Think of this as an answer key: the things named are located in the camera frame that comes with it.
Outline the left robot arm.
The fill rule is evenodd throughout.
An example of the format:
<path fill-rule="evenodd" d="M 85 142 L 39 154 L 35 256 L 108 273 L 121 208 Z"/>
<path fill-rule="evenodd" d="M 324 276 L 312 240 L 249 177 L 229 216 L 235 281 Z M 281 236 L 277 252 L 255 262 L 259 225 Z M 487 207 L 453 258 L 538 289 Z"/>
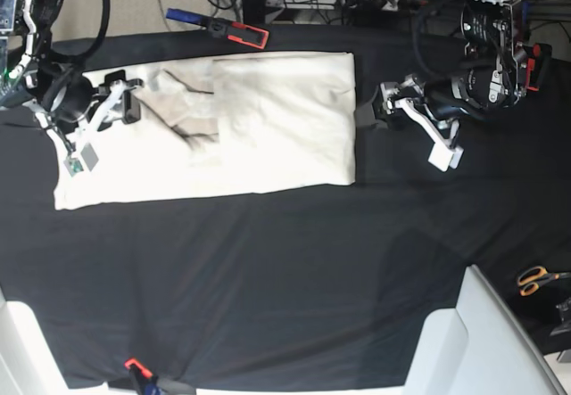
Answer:
<path fill-rule="evenodd" d="M 433 0 L 413 19 L 412 50 L 422 73 L 402 82 L 379 85 L 378 118 L 392 125 L 409 119 L 420 126 L 433 147 L 428 161 L 442 172 L 458 167 L 463 117 L 486 122 L 515 106 L 530 90 L 527 72 L 532 49 L 517 38 L 516 9 L 520 0 Z M 422 54 L 421 30 L 446 5 L 460 3 L 459 29 L 464 57 L 450 72 L 431 67 Z"/>

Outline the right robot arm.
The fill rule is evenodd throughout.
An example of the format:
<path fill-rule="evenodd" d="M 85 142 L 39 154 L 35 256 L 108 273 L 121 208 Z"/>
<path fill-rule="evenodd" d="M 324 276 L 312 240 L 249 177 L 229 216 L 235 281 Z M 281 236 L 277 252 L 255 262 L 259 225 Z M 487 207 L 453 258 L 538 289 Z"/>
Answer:
<path fill-rule="evenodd" d="M 87 50 L 65 54 L 52 48 L 52 27 L 64 1 L 1 0 L 1 108 L 28 107 L 39 129 L 63 149 L 63 166 L 76 176 L 99 162 L 93 146 L 97 133 L 117 121 L 139 121 L 132 93 L 144 82 L 117 70 L 94 86 L 84 74 L 106 38 L 111 0 L 102 0 L 100 27 Z"/>

